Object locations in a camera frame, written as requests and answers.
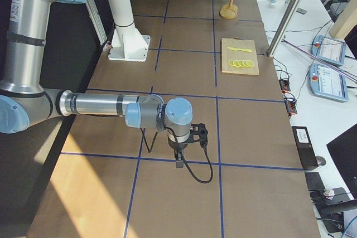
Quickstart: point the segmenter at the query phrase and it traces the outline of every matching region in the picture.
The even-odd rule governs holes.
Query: white table
[[[284,3],[285,0],[278,0],[273,7],[269,5],[269,1],[258,0],[258,5],[267,31],[268,41],[271,42],[275,34],[275,32],[271,31],[276,31],[278,28],[287,6]],[[323,26],[331,20],[320,0],[302,0],[299,7],[307,10],[307,13],[305,15],[296,13],[287,30],[312,30]],[[331,24],[332,22],[322,28],[319,35],[330,36],[327,30]],[[310,32],[286,32],[285,35],[286,40],[294,45],[305,45],[312,43],[318,31],[319,29]],[[310,51],[311,46],[303,46],[302,48]],[[346,50],[346,54],[353,57],[349,48]],[[279,45],[274,57],[284,63],[287,66],[288,72],[292,74],[290,78],[291,93],[295,97],[298,97],[299,89],[312,64],[312,59],[286,43]],[[342,68],[353,74],[357,74],[357,61],[346,58]],[[353,85],[353,82],[349,80],[346,80],[346,82],[347,85]],[[319,98],[312,94],[308,78],[306,78],[306,82],[298,98],[298,114],[292,116],[290,120],[292,126],[307,127],[315,155],[326,159],[327,164],[325,166],[313,171],[320,173],[325,188],[343,187],[347,192],[349,190],[333,163],[326,145],[357,123],[357,91],[349,89],[348,94],[349,101],[347,103]],[[323,223],[320,221],[319,229],[321,237],[329,237]],[[337,233],[335,237],[340,237],[340,235],[341,233]]]

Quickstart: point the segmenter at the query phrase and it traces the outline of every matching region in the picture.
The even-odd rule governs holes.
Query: wooden base
[[[232,4],[231,6],[229,6],[229,4],[224,4],[219,12],[222,18],[228,20],[234,19],[237,16],[237,13],[238,7],[235,4]]]

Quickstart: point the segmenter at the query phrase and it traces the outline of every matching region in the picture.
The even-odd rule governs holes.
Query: blue cable
[[[354,222],[356,220],[357,216],[355,216],[350,223],[348,223],[347,227],[345,228],[345,231],[343,232],[343,234],[341,235],[341,238],[345,236],[345,234],[347,233],[348,228],[351,226],[352,222]]]

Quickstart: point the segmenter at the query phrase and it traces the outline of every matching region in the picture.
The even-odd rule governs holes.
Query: label sticker
[[[10,10],[10,21],[18,22],[20,16],[20,4],[21,0],[12,0]]]
[[[297,138],[300,143],[308,143],[307,133],[304,129],[296,129]]]

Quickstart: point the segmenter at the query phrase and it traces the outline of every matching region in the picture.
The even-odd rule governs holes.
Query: robotic arm
[[[168,144],[174,149],[176,167],[184,164],[190,143],[200,142],[207,156],[207,130],[204,124],[192,124],[191,104],[175,98],[165,104],[158,95],[105,95],[72,93],[70,90],[44,89],[39,84],[50,5],[54,1],[84,3],[85,0],[12,0],[7,32],[7,54],[3,80],[0,81],[0,132],[16,133],[56,116],[90,114],[121,116],[129,127],[167,130]],[[135,28],[129,0],[121,5],[109,0],[116,29],[116,42],[124,58],[132,59],[141,52],[135,44],[147,49],[147,42]]]

